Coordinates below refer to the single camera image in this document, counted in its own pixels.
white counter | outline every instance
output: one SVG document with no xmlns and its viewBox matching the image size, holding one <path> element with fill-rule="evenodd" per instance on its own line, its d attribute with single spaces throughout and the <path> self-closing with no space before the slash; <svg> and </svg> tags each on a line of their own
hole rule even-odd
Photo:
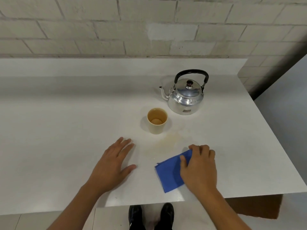
<svg viewBox="0 0 307 230">
<path fill-rule="evenodd" d="M 194 68 L 204 69 L 205 64 Z M 201 108 L 181 116 L 168 108 L 158 90 L 171 84 L 175 74 L 3 76 L 8 70 L 2 70 L 0 78 L 0 215 L 63 210 L 104 150 L 120 136 L 136 144 L 125 164 L 138 168 L 101 197 L 100 207 L 194 199 L 185 186 L 165 194 L 154 169 L 192 143 L 216 151 L 218 189 L 224 197 L 307 191 L 235 75 L 209 73 Z M 169 115 L 160 135 L 150 134 L 146 126 L 146 114 L 153 107 Z"/>
</svg>

kettle spout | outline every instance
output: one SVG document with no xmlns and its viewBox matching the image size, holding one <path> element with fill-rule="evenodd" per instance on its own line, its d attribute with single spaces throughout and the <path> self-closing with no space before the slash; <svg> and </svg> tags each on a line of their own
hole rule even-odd
<svg viewBox="0 0 307 230">
<path fill-rule="evenodd" d="M 162 88 L 162 86 L 159 86 L 159 88 L 161 89 L 162 98 L 168 101 L 169 100 L 169 95 L 165 94 L 164 89 Z"/>
</svg>

hand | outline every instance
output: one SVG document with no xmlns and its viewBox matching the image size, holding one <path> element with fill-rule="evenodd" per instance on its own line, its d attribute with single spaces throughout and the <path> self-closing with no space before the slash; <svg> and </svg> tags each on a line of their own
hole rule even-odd
<svg viewBox="0 0 307 230">
<path fill-rule="evenodd" d="M 189 165 L 184 155 L 180 156 L 180 176 L 188 189 L 196 196 L 216 192 L 217 172 L 215 166 L 215 151 L 208 145 L 189 146 L 192 157 Z"/>
<path fill-rule="evenodd" d="M 121 170 L 122 162 L 134 146 L 133 143 L 129 144 L 131 139 L 122 140 L 123 138 L 120 137 L 104 151 L 86 182 L 86 185 L 94 189 L 99 197 L 119 185 L 136 168 L 136 165 L 129 165 Z"/>
</svg>

cup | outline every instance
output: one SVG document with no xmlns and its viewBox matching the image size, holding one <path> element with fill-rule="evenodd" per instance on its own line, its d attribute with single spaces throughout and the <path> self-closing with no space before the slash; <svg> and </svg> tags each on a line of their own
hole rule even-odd
<svg viewBox="0 0 307 230">
<path fill-rule="evenodd" d="M 153 108 L 147 114 L 149 122 L 148 128 L 152 134 L 160 134 L 163 132 L 164 125 L 167 121 L 167 112 L 161 108 Z"/>
</svg>

kettle lid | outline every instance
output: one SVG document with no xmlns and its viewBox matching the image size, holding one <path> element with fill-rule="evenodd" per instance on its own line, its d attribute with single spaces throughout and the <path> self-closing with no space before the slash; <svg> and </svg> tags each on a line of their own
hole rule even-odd
<svg viewBox="0 0 307 230">
<path fill-rule="evenodd" d="M 202 93 L 201 86 L 191 79 L 181 79 L 175 84 L 176 91 L 185 97 L 197 97 Z"/>
</svg>

